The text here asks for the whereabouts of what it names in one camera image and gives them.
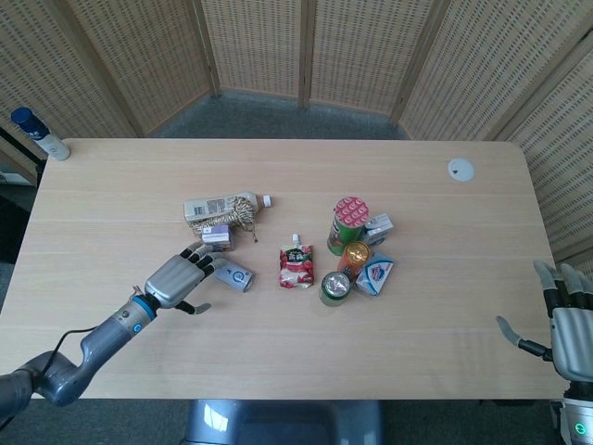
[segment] green can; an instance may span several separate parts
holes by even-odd
[[[319,298],[326,306],[339,306],[350,292],[350,280],[341,272],[329,272],[323,277]]]
[[[369,218],[369,209],[362,199],[343,197],[334,209],[334,220],[327,238],[327,247],[334,255],[342,255],[346,244],[359,239]]]

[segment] orange can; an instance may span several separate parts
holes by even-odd
[[[371,256],[369,247],[361,241],[353,241],[346,244],[344,253],[340,262],[337,263],[337,271],[348,277],[350,282],[354,282],[359,276],[362,267]]]

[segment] rope bundle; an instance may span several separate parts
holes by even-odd
[[[225,213],[221,216],[215,216],[206,220],[190,222],[194,235],[198,238],[202,236],[202,229],[204,227],[213,227],[215,225],[238,225],[246,232],[253,234],[253,240],[258,242],[256,238],[256,223],[255,223],[256,212],[246,197],[235,197],[233,208],[230,212]]]

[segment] robotic hand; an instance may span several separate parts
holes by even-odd
[[[544,289],[551,349],[521,338],[503,317],[497,322],[512,344],[553,362],[556,372],[570,381],[562,403],[570,441],[593,444],[593,284],[567,264],[561,265],[561,273],[543,261],[535,261],[534,267]]]
[[[23,411],[33,392],[56,406],[77,400],[99,368],[152,322],[158,309],[175,308],[189,314],[207,311],[209,304],[194,307],[183,299],[225,263],[220,254],[210,253],[211,250],[211,246],[192,244],[146,280],[144,293],[135,287],[130,300],[102,324],[83,331],[69,331],[53,351],[44,352],[15,372],[0,376],[0,419]],[[89,330],[92,332],[81,341],[82,363],[76,366],[57,350],[67,334]]]

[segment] red can lid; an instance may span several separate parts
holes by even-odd
[[[361,227],[369,218],[369,209],[362,199],[343,197],[335,205],[335,217],[346,227]]]

